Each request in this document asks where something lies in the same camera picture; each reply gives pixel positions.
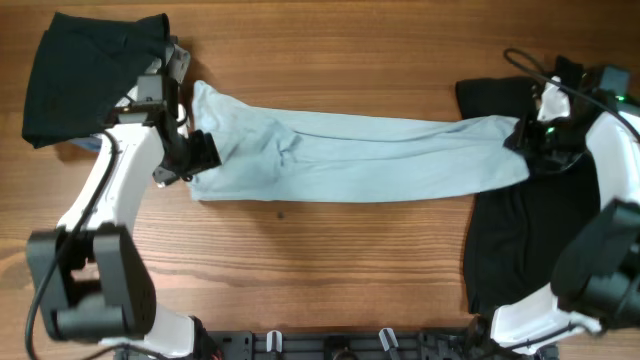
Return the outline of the light blue polo shirt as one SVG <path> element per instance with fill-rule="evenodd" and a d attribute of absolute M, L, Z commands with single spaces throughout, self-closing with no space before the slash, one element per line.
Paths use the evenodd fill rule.
<path fill-rule="evenodd" d="M 203 81 L 192 110 L 222 160 L 192 180 L 197 201 L 402 202 L 529 176 L 525 160 L 503 145 L 516 125 L 510 117 L 438 122 L 261 108 Z"/>

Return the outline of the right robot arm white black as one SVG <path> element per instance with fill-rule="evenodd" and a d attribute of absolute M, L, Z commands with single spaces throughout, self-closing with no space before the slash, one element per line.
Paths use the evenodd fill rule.
<path fill-rule="evenodd" d="M 602 335 L 639 324 L 639 110 L 625 100 L 628 71 L 604 65 L 585 72 L 576 88 L 551 79 L 568 94 L 566 117 L 547 125 L 526 121 L 514 138 L 516 150 L 533 159 L 536 171 L 567 178 L 589 160 L 598 211 L 567 232 L 566 214 L 536 237 L 553 257 L 544 262 L 545 284 L 517 301 L 476 317 L 465 336 L 466 351 L 491 356 L 533 356 L 549 344 L 583 333 Z"/>

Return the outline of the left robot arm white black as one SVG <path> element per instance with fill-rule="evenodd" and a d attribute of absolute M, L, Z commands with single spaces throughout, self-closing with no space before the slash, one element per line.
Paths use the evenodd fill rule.
<path fill-rule="evenodd" d="M 94 167 L 51 231 L 34 232 L 26 256 L 35 287 L 24 335 L 35 358 L 35 318 L 55 341 L 100 343 L 105 351 L 155 359 L 220 359 L 194 316 L 158 304 L 132 239 L 148 183 L 169 185 L 220 165 L 211 135 L 180 133 L 179 84 L 142 75 L 137 96 L 113 109 Z"/>

